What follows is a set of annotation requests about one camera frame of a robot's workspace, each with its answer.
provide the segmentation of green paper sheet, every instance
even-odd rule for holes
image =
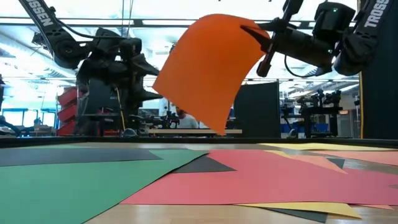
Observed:
[[[163,160],[0,167],[0,223],[83,223],[207,151]]]

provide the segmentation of wooden surface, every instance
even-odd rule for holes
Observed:
[[[185,147],[193,150],[208,149],[268,149],[281,150],[288,154],[312,154],[255,144],[131,144],[131,143],[79,143],[81,146],[99,147],[144,147],[170,148]],[[397,174],[398,167],[347,159],[345,167],[375,170],[388,174]],[[355,207],[362,220],[329,215],[327,224],[397,224],[398,207],[395,210]],[[87,223],[145,223],[145,224],[316,224],[318,222],[284,215],[261,208],[240,207],[236,205],[117,205],[94,217]]]

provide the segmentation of yellow cord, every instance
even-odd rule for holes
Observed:
[[[358,0],[358,10],[361,10],[361,0]],[[360,108],[361,108],[361,139],[364,138],[364,106],[363,106],[363,73],[359,73],[359,97],[360,97]]]
[[[123,110],[122,110],[122,104],[120,103],[120,95],[119,95],[119,89],[118,88],[116,88],[116,94],[118,94],[120,115],[122,117],[122,125],[123,125],[123,131],[124,131],[124,130],[126,130],[126,125],[124,124],[124,115],[123,115]]]

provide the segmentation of orange paper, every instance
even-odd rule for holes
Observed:
[[[154,83],[159,94],[218,134],[224,134],[242,81],[264,55],[241,26],[258,29],[254,21],[236,16],[200,18],[181,36]]]
[[[314,153],[325,154],[329,156],[338,156],[348,159],[358,159],[368,162],[377,162],[380,164],[388,164],[398,166],[398,152],[358,152],[358,151],[312,151]]]
[[[289,155],[291,158],[300,160],[303,162],[309,162],[311,164],[324,167],[327,169],[335,170],[343,174],[347,174],[344,170],[340,169],[336,164],[330,162],[327,158],[323,156],[304,156],[304,155]]]

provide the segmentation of white ceiling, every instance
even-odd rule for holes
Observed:
[[[123,0],[45,0],[48,6],[54,6],[57,10],[56,15],[59,18],[74,19],[121,19],[123,15]],[[282,6],[284,0],[134,0],[132,5],[132,19],[198,19],[207,14],[222,13],[235,16],[247,17],[254,20],[271,20],[283,15]],[[312,21],[318,4],[323,0],[304,0],[300,12],[294,16],[296,21]],[[332,2],[341,2],[349,7],[356,8],[356,0],[339,0]],[[124,18],[129,19],[130,0],[124,0]],[[19,1],[13,0],[7,2],[7,7],[0,7],[0,19],[5,17],[28,17]],[[93,35],[96,28],[92,27],[74,27],[78,32]],[[35,31],[34,26],[10,26],[0,24],[0,48],[6,50],[16,58],[0,58],[0,73],[7,80],[9,86],[13,86],[20,91],[13,91],[13,94],[25,94],[26,87],[22,85],[24,81],[19,77],[37,78],[48,77],[50,68],[64,77],[73,78],[75,71],[66,70],[56,65],[51,56],[43,49],[38,49],[32,44],[32,38]],[[186,28],[132,28],[130,35],[142,39],[144,44],[144,53],[148,62],[158,68],[162,68],[167,59],[166,52],[169,51],[172,42],[176,42]],[[72,34],[76,40],[86,40],[82,37]],[[288,64],[298,75],[305,75],[314,67],[301,61],[288,58]],[[248,72],[247,78],[255,78],[257,82],[263,82],[256,75],[255,65]],[[284,68],[283,55],[276,54],[272,61],[272,69],[267,78],[289,79],[293,78]],[[283,83],[280,86],[281,91],[290,91],[294,85],[307,85],[309,88],[316,84],[324,84],[329,79],[342,79],[344,76],[335,72],[316,77],[319,82],[305,83],[300,80],[296,82]],[[153,77],[148,77],[145,85],[150,87],[153,84]],[[58,85],[70,85],[65,80],[53,80],[34,83],[35,93],[49,94],[56,93]]]

